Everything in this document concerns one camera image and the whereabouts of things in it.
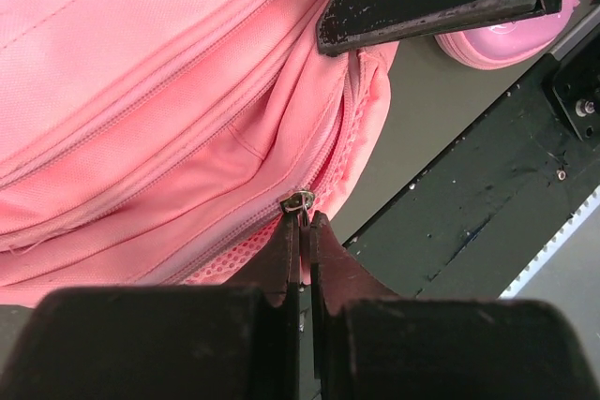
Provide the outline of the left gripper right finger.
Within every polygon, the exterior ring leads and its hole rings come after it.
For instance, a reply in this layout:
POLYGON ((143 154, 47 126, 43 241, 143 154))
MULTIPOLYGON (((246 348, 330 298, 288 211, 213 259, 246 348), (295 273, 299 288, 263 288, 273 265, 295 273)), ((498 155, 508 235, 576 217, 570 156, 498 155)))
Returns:
POLYGON ((578 337, 533 300, 418 300, 370 274, 327 216, 307 232, 314 374, 325 399, 595 399, 578 337))

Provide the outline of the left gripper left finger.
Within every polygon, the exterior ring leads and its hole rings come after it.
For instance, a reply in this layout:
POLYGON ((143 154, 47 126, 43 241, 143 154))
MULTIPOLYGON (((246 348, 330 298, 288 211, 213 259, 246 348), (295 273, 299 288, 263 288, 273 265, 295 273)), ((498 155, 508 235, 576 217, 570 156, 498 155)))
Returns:
POLYGON ((222 285, 60 289, 34 310, 5 399, 295 399, 299 221, 222 285))

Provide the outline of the pink student backpack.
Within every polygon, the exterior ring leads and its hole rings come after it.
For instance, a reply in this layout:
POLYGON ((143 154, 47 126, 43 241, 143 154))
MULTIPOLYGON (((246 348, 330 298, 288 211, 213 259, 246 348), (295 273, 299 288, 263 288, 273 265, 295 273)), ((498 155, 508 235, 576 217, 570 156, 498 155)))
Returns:
POLYGON ((1 0, 1 301, 219 283, 303 190, 334 215, 397 45, 319 53, 329 0, 1 0))

